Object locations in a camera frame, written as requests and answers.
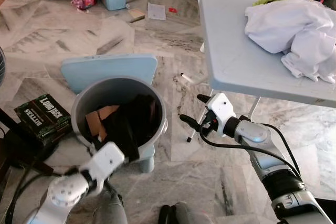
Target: light blue table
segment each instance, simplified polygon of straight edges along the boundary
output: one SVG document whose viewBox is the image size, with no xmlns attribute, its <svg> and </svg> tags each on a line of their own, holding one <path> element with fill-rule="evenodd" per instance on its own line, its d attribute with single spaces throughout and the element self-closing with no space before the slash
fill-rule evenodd
<svg viewBox="0 0 336 224">
<path fill-rule="evenodd" d="M 295 78 L 244 34 L 245 9 L 257 0 L 198 0 L 208 83 L 216 90 L 336 107 L 336 85 Z"/>
</svg>

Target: red item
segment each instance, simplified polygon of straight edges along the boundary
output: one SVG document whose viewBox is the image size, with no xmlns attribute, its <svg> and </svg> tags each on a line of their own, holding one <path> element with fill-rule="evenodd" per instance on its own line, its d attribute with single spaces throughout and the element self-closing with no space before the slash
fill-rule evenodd
<svg viewBox="0 0 336 224">
<path fill-rule="evenodd" d="M 177 13 L 177 10 L 173 7 L 169 7 L 169 12 L 171 13 Z"/>
</svg>

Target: black cloth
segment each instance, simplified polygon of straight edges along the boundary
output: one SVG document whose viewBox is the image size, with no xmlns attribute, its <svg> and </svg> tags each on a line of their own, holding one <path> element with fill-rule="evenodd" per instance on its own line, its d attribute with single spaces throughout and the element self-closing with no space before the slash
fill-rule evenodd
<svg viewBox="0 0 336 224">
<path fill-rule="evenodd" d="M 104 143 L 113 141 L 129 161 L 139 158 L 138 147 L 146 143 L 158 130 L 158 105 L 150 95 L 137 95 L 130 103 L 102 121 L 107 136 Z"/>
</svg>

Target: marble floor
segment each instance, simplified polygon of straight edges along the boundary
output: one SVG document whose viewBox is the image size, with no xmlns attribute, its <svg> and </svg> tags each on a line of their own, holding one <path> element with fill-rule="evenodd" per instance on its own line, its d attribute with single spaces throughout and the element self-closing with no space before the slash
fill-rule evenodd
<svg viewBox="0 0 336 224">
<path fill-rule="evenodd" d="M 148 2 L 175 7 L 167 20 L 144 19 L 129 23 L 127 10 L 109 12 L 102 4 L 84 14 L 70 0 L 5 1 L 0 6 L 0 46 L 7 74 L 0 87 L 0 106 L 15 120 L 13 108 L 50 93 L 70 112 L 76 95 L 60 73 L 61 62 L 95 54 L 151 52 L 158 67 L 153 86 L 163 97 L 169 127 L 156 142 L 155 170 L 142 174 L 137 164 L 118 170 L 111 182 L 123 195 L 129 224 L 154 224 L 160 206 L 186 201 L 219 223 L 276 223 L 270 200 L 243 150 L 213 148 L 195 137 L 186 143 L 190 128 L 179 120 L 196 117 L 202 104 L 199 93 L 180 73 L 206 75 L 197 0 L 127 0 L 146 12 Z M 253 97 L 226 93 L 235 110 L 247 111 Z M 283 132 L 301 168 L 303 179 L 316 197 L 336 200 L 336 110 L 263 98 L 254 121 L 273 124 Z M 274 139 L 284 152 L 279 137 Z M 233 143 L 227 137 L 222 143 Z M 89 158 L 73 135 L 63 140 L 47 163 L 56 171 Z M 0 213 L 4 214 L 21 171 L 13 170 Z M 49 178 L 34 183 L 18 201 L 14 224 L 38 206 Z M 97 199 L 84 200 L 68 223 L 91 223 Z"/>
</svg>

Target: cardboard box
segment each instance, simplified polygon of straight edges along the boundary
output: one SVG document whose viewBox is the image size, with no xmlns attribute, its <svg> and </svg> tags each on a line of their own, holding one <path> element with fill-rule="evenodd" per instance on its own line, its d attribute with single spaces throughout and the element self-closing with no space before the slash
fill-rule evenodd
<svg viewBox="0 0 336 224">
<path fill-rule="evenodd" d="M 86 121 L 88 122 L 92 136 L 99 135 L 101 141 L 105 139 L 107 134 L 101 121 L 107 118 L 113 112 L 115 112 L 118 108 L 118 105 L 105 106 L 86 115 Z"/>
<path fill-rule="evenodd" d="M 50 94 L 41 95 L 14 111 L 43 144 L 72 131 L 70 114 Z"/>
</svg>

